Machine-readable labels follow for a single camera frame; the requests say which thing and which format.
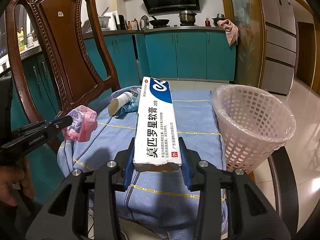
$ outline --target human hand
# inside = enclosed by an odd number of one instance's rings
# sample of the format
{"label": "human hand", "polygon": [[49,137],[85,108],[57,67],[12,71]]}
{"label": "human hand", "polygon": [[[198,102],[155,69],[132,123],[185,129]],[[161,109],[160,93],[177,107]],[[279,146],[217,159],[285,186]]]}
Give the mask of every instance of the human hand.
{"label": "human hand", "polygon": [[15,166],[0,166],[0,201],[9,206],[16,206],[17,202],[11,195],[7,182],[20,181],[23,193],[30,199],[35,196],[30,163],[26,156],[22,159],[23,169]]}

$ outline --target silver screw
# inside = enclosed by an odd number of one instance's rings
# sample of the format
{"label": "silver screw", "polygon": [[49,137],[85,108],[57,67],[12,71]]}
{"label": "silver screw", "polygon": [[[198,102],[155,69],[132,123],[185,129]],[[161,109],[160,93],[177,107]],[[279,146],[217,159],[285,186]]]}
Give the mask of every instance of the silver screw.
{"label": "silver screw", "polygon": [[244,170],[243,169],[235,169],[235,173],[237,175],[243,175],[244,174]]}
{"label": "silver screw", "polygon": [[72,171],[73,176],[79,176],[80,174],[81,174],[81,170],[79,170],[79,169],[75,169]]}
{"label": "silver screw", "polygon": [[208,167],[209,163],[207,161],[199,161],[199,166],[200,167]]}
{"label": "silver screw", "polygon": [[115,167],[117,165],[117,163],[115,162],[115,161],[109,161],[108,163],[107,163],[107,166],[109,167],[109,168],[113,168],[113,167]]}

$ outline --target red bottle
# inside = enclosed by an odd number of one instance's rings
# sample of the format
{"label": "red bottle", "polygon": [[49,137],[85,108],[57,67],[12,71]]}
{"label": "red bottle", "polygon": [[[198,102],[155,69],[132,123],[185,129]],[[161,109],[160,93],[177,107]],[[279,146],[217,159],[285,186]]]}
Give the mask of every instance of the red bottle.
{"label": "red bottle", "polygon": [[205,26],[206,26],[206,27],[211,27],[209,18],[206,18],[206,19],[205,19]]}

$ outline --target pink plastic wrapper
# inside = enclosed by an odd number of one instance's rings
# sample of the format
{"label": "pink plastic wrapper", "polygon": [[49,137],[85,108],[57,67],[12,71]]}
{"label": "pink plastic wrapper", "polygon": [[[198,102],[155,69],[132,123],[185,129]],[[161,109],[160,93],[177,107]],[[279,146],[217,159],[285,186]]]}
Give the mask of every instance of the pink plastic wrapper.
{"label": "pink plastic wrapper", "polygon": [[96,130],[98,126],[97,112],[81,105],[72,109],[68,115],[72,117],[73,122],[72,125],[62,129],[64,139],[77,140],[78,142],[89,141],[92,131]]}

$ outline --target blue tablecloth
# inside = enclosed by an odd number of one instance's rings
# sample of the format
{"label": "blue tablecloth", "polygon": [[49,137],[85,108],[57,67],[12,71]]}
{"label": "blue tablecloth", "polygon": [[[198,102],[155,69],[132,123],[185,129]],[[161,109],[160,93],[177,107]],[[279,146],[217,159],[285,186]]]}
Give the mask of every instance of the blue tablecloth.
{"label": "blue tablecloth", "polygon": [[[102,100],[97,111],[98,128],[88,142],[64,141],[58,151],[58,164],[65,176],[73,169],[84,172],[97,169],[113,160],[117,152],[128,148],[135,135],[137,112],[119,119],[108,114],[108,105],[125,88]],[[213,110],[211,91],[172,91],[178,136],[188,149],[197,151],[218,169],[226,169],[224,145]],[[126,192],[116,192],[119,217],[149,228],[161,238],[189,240],[193,238],[200,192],[190,192],[181,171],[133,172]],[[221,232],[227,230],[227,205],[221,204]]]}

